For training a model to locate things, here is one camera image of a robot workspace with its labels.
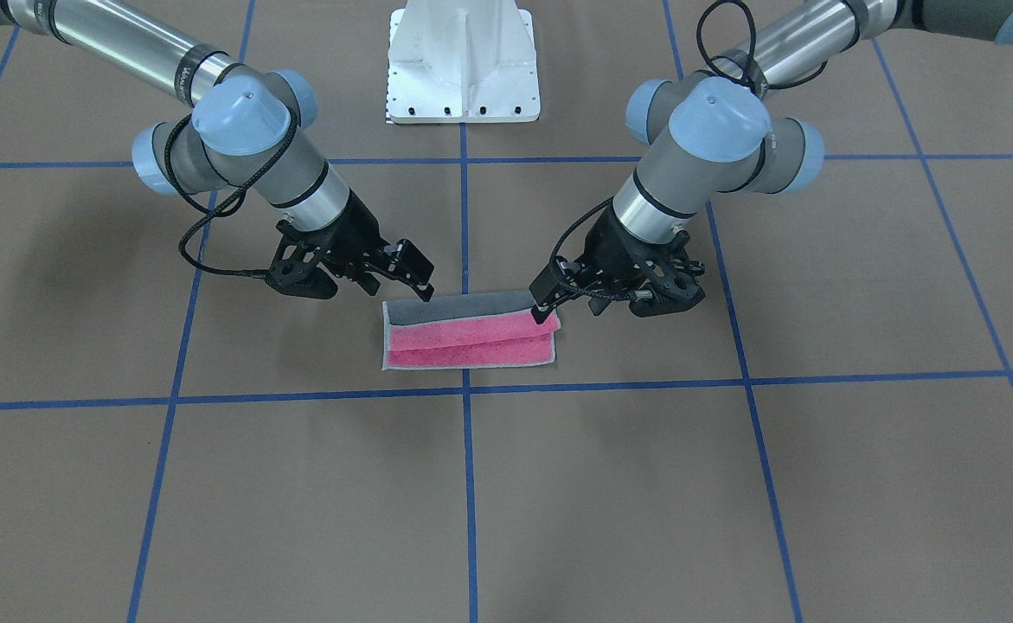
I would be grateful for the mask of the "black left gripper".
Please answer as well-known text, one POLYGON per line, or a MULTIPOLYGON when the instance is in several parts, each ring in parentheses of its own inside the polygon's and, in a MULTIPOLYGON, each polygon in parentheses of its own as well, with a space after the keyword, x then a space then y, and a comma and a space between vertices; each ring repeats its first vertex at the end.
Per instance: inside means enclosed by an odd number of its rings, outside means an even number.
POLYGON ((551 260, 530 284, 534 304, 531 314, 551 314, 565 301, 575 299, 632 299, 632 287, 641 283, 638 268, 644 260, 665 260, 685 251, 689 234, 669 229, 667 241, 642 241, 614 213, 611 202, 602 202, 572 224, 572 230, 596 217, 585 237, 585 251, 572 263, 551 260))

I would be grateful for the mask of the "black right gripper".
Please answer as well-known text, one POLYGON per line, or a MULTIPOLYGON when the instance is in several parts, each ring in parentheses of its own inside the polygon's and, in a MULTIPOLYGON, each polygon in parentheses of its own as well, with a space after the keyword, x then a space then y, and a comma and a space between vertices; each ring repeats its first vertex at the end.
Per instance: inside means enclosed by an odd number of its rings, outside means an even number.
POLYGON ((422 301, 432 299, 434 265, 410 240, 388 245, 375 216, 356 193, 350 193, 340 216, 319 230, 330 244, 319 266, 329 276, 350 279, 369 296, 404 292, 422 301))

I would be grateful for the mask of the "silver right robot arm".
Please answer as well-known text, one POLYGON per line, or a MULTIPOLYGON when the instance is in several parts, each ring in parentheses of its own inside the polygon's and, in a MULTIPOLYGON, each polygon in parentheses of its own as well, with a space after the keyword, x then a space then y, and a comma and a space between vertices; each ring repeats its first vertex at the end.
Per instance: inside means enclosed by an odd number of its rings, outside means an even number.
POLYGON ((262 74, 123 1, 0 1, 0 25, 83 48, 189 107, 189 116, 139 133, 131 162, 147 188, 201 212, 178 245, 198 271, 216 268, 189 251, 191 238, 256 192, 281 216, 272 264, 222 276, 259 279, 302 299, 331 299, 337 279, 371 295, 391 279, 419 299, 433 296, 431 261, 406 238, 384 240, 375 216, 305 134, 317 96, 301 75, 262 74))

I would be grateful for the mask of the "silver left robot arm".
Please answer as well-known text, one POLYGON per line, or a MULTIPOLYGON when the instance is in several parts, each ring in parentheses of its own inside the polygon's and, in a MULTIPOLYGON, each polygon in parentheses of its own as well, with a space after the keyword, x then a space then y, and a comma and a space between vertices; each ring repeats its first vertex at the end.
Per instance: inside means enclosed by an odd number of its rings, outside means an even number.
POLYGON ((530 285, 537 323, 565 301, 593 315, 625 301, 640 317, 685 312, 703 300, 703 265, 687 254, 687 225, 713 194, 796 192, 825 159, 819 130, 772 118, 766 98, 802 86, 834 55, 893 29, 1013 46, 1013 1, 805 1, 755 27, 741 46, 704 53, 680 81, 641 84, 625 123, 647 152, 627 181, 593 210, 585 252, 557 251, 530 285))

